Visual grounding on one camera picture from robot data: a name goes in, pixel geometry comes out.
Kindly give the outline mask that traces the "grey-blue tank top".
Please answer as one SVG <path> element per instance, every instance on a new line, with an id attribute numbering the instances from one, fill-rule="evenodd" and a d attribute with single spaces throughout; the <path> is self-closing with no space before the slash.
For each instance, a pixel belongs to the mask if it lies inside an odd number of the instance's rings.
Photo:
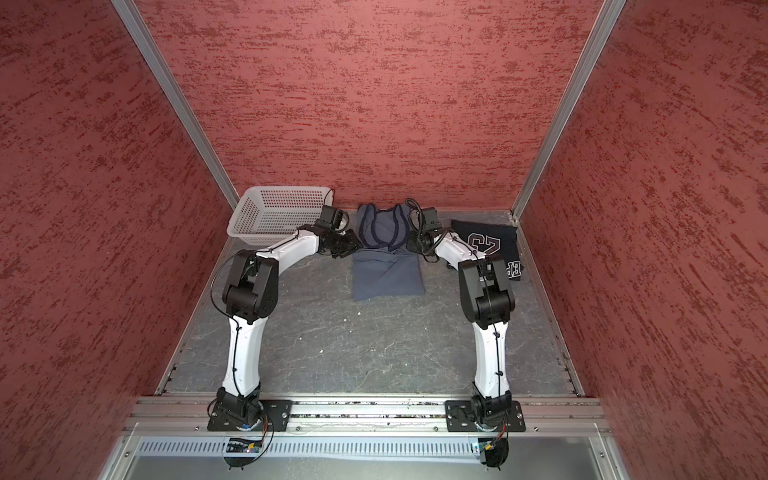
<path id="1" fill-rule="evenodd" d="M 404 204 L 381 210 L 360 205 L 356 235 L 362 247 L 353 254 L 353 298 L 422 296 L 425 288 L 418 257 L 406 249 L 413 232 Z"/>

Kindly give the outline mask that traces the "navy tank top red trim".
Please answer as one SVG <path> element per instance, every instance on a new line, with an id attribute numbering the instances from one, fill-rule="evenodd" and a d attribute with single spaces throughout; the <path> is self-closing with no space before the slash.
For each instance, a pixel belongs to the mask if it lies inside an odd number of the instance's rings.
<path id="1" fill-rule="evenodd" d="M 510 280 L 522 279 L 524 266 L 514 226 L 452 220 L 451 227 L 472 248 L 488 256 L 499 254 L 505 262 Z"/>

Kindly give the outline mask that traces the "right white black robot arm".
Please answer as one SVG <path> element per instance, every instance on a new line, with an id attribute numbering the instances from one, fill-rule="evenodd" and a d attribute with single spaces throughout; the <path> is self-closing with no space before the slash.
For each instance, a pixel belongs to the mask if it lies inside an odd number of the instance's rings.
<path id="1" fill-rule="evenodd" d="M 470 418 L 482 430 L 504 431 L 513 415 L 503 350 L 514 300 L 503 258 L 477 250 L 449 230 L 416 231 L 406 246 L 424 257 L 442 259 L 457 271 L 460 307 L 472 325 L 475 344 Z"/>

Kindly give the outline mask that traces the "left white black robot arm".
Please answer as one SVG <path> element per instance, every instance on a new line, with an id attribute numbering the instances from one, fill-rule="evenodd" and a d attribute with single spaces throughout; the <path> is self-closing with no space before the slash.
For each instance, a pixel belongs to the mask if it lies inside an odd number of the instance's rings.
<path id="1" fill-rule="evenodd" d="M 344 258 L 362 247 L 353 230 L 304 225 L 286 239 L 265 248 L 244 249 L 232 259 L 223 285 L 219 312 L 229 323 L 227 369 L 209 404 L 207 429 L 214 432 L 264 431 L 269 418 L 261 402 L 259 361 L 264 330 L 279 300 L 280 275 L 315 254 Z"/>

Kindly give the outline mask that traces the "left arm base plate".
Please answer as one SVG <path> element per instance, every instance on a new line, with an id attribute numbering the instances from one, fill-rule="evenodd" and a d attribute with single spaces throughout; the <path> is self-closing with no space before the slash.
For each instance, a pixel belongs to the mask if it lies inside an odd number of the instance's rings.
<path id="1" fill-rule="evenodd" d="M 289 400 L 214 400 L 206 429 L 211 432 L 284 432 L 293 403 Z"/>

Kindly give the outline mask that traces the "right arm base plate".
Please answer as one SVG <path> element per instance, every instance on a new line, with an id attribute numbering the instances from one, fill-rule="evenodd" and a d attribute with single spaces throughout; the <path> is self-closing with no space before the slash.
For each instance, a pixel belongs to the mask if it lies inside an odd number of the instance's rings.
<path id="1" fill-rule="evenodd" d="M 448 400 L 444 403 L 446 425 L 449 432 L 479 432 L 498 434 L 505 424 L 506 431 L 522 433 L 526 431 L 526 423 L 521 404 L 511 402 L 511 409 L 484 421 L 477 419 L 469 400 Z"/>

